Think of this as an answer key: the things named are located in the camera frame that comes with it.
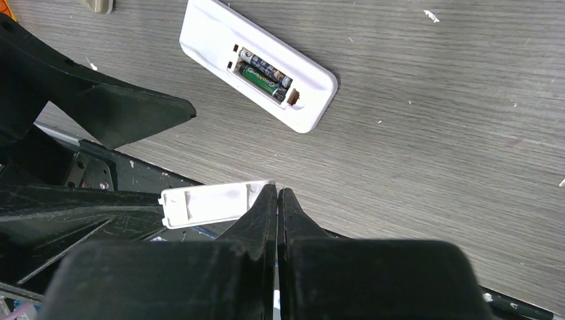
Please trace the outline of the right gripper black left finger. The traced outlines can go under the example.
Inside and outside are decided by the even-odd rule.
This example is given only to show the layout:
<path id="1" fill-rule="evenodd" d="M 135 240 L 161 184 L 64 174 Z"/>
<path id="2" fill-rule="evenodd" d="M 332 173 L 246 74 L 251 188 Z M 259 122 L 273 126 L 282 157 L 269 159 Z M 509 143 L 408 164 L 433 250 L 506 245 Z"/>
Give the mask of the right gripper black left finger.
<path id="1" fill-rule="evenodd" d="M 277 189 L 212 241 L 89 241 L 58 268 L 40 319 L 272 319 Z"/>

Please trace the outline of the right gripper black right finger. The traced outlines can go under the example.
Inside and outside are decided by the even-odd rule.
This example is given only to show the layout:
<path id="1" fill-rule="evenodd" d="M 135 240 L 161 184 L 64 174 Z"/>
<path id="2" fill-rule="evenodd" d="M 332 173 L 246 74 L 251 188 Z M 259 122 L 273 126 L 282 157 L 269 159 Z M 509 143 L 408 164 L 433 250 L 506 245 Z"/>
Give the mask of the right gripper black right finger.
<path id="1" fill-rule="evenodd" d="M 283 319 L 491 319 L 466 255 L 425 239 L 333 237 L 278 198 Z"/>

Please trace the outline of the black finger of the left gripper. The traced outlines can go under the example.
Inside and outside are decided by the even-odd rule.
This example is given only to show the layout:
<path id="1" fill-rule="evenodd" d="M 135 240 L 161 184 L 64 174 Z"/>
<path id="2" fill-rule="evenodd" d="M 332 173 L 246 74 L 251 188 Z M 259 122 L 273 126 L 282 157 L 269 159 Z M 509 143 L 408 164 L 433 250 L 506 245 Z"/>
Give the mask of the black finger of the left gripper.
<path id="1" fill-rule="evenodd" d="M 108 149 L 196 117 L 192 103 L 74 62 L 1 15 L 1 146 L 22 140 L 47 102 Z"/>

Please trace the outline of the white battery cover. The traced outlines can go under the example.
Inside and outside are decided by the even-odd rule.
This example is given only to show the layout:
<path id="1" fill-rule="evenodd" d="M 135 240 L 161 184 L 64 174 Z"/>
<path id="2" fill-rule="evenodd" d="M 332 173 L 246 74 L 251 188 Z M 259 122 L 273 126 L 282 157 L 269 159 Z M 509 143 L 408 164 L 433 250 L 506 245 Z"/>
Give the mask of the white battery cover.
<path id="1" fill-rule="evenodd" d="M 158 202 L 163 207 L 162 224 L 182 229 L 212 223 L 235 221 L 255 203 L 273 180 L 245 181 L 165 189 Z"/>

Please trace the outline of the white remote control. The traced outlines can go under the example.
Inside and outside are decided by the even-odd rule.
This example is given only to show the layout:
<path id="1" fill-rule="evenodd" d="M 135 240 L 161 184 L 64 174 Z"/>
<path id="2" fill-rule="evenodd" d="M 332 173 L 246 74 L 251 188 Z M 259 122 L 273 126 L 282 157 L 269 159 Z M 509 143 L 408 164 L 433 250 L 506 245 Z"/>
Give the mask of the white remote control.
<path id="1" fill-rule="evenodd" d="M 316 127 L 338 89 L 329 70 L 220 1 L 187 3 L 179 43 L 191 59 L 297 133 Z M 243 48 L 292 79 L 283 102 L 238 72 Z"/>

